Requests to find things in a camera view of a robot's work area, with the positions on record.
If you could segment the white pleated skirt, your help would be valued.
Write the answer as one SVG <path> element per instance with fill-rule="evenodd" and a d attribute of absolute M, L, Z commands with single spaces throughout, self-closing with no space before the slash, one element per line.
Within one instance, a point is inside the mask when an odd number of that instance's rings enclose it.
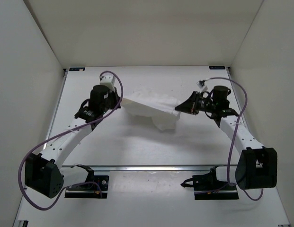
<path fill-rule="evenodd" d="M 180 112 L 175 110 L 180 101 L 175 97 L 158 94 L 149 89 L 136 90 L 122 98 L 121 106 L 132 116 L 151 118 L 161 131 L 173 130 L 180 119 Z"/>

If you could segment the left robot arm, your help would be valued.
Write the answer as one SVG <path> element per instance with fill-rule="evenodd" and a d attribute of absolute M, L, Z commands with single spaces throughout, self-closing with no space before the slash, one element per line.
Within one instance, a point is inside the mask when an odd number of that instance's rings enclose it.
<path fill-rule="evenodd" d="M 117 88 L 96 85 L 90 97 L 82 102 L 67 134 L 54 139 L 40 153 L 30 154 L 25 161 L 25 185 L 48 198 L 55 197 L 62 188 L 80 184 L 90 188 L 94 174 L 90 167 L 76 164 L 68 169 L 62 165 L 71 152 L 102 122 L 104 114 L 120 107 Z"/>

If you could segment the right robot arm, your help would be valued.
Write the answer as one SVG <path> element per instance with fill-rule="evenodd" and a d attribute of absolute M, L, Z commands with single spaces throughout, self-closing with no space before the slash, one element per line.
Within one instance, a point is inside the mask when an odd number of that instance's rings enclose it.
<path fill-rule="evenodd" d="M 274 188 L 277 183 L 277 152 L 266 148 L 257 141 L 240 122 L 239 114 L 229 107 L 227 97 L 231 90 L 225 86 L 215 86 L 208 97 L 194 91 L 183 103 L 175 107 L 176 111 L 197 115 L 210 113 L 214 120 L 231 140 L 240 158 L 236 166 L 216 167 L 209 175 L 207 183 L 212 189 L 219 189 L 224 182 L 236 184 L 243 190 Z"/>

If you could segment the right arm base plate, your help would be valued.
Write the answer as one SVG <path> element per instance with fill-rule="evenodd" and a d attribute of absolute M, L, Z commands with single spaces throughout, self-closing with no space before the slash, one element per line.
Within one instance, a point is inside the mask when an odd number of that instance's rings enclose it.
<path fill-rule="evenodd" d="M 216 176 L 217 168 L 217 166 L 212 167 L 206 174 L 192 175 L 180 185 L 183 188 L 193 188 L 196 201 L 238 200 L 236 186 L 230 186 L 227 181 L 219 180 Z"/>

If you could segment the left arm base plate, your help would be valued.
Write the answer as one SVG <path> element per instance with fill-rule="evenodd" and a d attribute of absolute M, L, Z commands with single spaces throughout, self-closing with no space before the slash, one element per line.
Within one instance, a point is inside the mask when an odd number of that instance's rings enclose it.
<path fill-rule="evenodd" d="M 86 184 L 69 186 L 65 198 L 73 199 L 106 199 L 109 186 L 109 172 L 93 171 L 88 175 Z"/>

